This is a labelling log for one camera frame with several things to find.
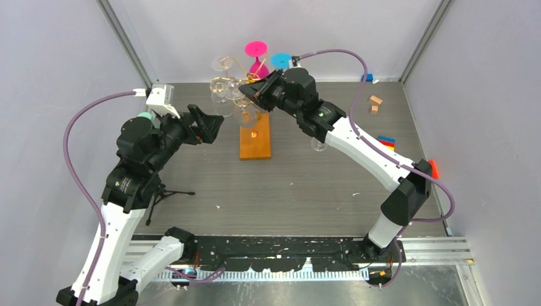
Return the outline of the clear ribbed wine glass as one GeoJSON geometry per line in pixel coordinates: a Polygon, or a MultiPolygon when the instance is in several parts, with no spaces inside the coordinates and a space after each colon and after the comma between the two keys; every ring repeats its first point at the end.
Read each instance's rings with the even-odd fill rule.
{"type": "Polygon", "coordinates": [[[258,120],[256,108],[248,98],[234,99],[235,109],[233,115],[242,128],[252,128],[258,120]]]}

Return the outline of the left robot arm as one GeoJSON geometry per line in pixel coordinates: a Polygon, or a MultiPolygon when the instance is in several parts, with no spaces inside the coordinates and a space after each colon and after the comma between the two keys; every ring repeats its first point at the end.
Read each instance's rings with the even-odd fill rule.
{"type": "Polygon", "coordinates": [[[119,162],[109,173],[102,193],[99,228],[92,252],[76,281],[61,289],[60,305],[135,305],[150,281],[175,261],[190,263],[196,254],[192,233],[176,227],[129,266],[124,257],[134,231],[165,188],[159,177],[182,145],[213,143],[224,118],[189,105],[180,115],[144,116],[127,120],[117,139],[119,162]]]}

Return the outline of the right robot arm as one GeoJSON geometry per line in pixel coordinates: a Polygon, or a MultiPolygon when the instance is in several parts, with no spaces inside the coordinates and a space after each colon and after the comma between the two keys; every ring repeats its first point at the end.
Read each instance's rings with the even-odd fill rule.
{"type": "Polygon", "coordinates": [[[361,247],[371,261],[386,257],[393,239],[428,199],[432,166],[400,156],[352,124],[344,110],[319,97],[315,79],[304,68],[273,71],[239,91],[265,111],[278,108],[291,115],[306,135],[346,154],[389,191],[361,247]]]}

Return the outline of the clear flute glass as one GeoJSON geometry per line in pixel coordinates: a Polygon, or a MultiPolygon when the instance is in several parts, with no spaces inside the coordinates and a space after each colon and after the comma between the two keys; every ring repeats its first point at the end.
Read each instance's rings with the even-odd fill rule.
{"type": "Polygon", "coordinates": [[[324,151],[328,147],[326,143],[321,142],[315,137],[311,139],[310,145],[311,145],[311,148],[317,152],[324,151]]]}

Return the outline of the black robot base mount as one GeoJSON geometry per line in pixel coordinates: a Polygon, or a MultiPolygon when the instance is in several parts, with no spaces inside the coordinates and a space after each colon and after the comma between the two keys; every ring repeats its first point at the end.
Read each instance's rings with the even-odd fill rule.
{"type": "Polygon", "coordinates": [[[197,236],[188,253],[160,270],[187,283],[242,281],[366,281],[385,287],[406,261],[403,245],[377,251],[362,239],[338,237],[197,236]]]}

